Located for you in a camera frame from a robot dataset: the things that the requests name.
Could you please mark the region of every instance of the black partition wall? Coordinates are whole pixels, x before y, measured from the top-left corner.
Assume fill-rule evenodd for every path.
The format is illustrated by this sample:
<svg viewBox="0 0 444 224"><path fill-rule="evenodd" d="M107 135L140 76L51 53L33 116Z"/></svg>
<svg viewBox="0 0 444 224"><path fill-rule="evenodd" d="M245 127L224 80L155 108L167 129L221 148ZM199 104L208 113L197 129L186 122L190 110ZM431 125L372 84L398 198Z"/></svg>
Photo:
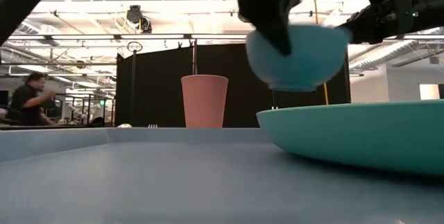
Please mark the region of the black partition wall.
<svg viewBox="0 0 444 224"><path fill-rule="evenodd" d="M192 49L137 54L133 120L129 106L132 61L132 56L117 60L116 124L185 127L180 79L192 74Z"/></svg>
<svg viewBox="0 0 444 224"><path fill-rule="evenodd" d="M134 89L134 119L130 118L133 57L117 60L116 124L133 126L157 124L159 127L184 127L183 76L193 74L225 76L229 79L224 127L257 127L256 113L274 107L325 104L324 89L311 93L272 91L251 71L244 44L202 45L193 49L137 54ZM327 83L330 104L349 103L348 68Z"/></svg>

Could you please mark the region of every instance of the bowl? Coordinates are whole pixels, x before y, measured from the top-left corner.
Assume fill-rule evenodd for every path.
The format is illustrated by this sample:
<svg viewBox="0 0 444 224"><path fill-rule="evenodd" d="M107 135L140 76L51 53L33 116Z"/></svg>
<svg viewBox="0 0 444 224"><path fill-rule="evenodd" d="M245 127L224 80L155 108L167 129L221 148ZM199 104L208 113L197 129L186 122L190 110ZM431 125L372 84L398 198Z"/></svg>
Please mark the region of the bowl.
<svg viewBox="0 0 444 224"><path fill-rule="evenodd" d="M292 53L281 55L258 32L247 36L251 69L271 89L310 92L342 68L351 35L340 28L318 25L289 26Z"/></svg>
<svg viewBox="0 0 444 224"><path fill-rule="evenodd" d="M373 169L444 175L444 101L267 110L257 120L282 150Z"/></svg>

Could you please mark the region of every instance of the teal plate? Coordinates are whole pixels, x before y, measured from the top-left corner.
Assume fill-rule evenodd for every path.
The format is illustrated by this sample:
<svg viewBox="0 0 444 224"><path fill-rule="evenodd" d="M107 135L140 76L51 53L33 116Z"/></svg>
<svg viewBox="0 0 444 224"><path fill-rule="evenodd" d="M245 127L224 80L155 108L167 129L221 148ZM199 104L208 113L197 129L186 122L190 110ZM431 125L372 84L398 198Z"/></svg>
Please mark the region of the teal plate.
<svg viewBox="0 0 444 224"><path fill-rule="evenodd" d="M282 150L388 171L444 175L444 101L267 110L260 127Z"/></svg>

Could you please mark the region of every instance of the table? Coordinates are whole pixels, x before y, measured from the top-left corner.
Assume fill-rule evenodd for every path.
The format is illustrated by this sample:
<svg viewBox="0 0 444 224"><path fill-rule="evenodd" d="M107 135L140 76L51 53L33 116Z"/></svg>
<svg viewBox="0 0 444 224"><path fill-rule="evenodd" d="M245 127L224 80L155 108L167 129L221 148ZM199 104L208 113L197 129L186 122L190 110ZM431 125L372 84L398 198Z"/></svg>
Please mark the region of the table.
<svg viewBox="0 0 444 224"><path fill-rule="evenodd" d="M0 223L442 223L442 185L289 155L258 129L0 132Z"/></svg>

